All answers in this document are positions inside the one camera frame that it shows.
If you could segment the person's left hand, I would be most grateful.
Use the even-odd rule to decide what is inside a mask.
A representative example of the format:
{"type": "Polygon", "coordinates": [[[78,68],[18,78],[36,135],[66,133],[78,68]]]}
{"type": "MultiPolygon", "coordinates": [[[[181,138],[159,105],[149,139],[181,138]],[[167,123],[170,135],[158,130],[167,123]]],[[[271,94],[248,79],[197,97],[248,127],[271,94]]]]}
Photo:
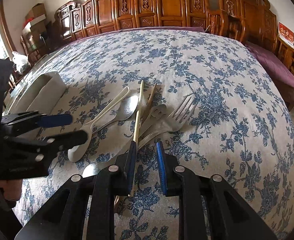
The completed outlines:
{"type": "Polygon", "coordinates": [[[0,180],[0,188],[6,200],[19,201],[22,193],[22,179],[19,180],[0,180]]]}

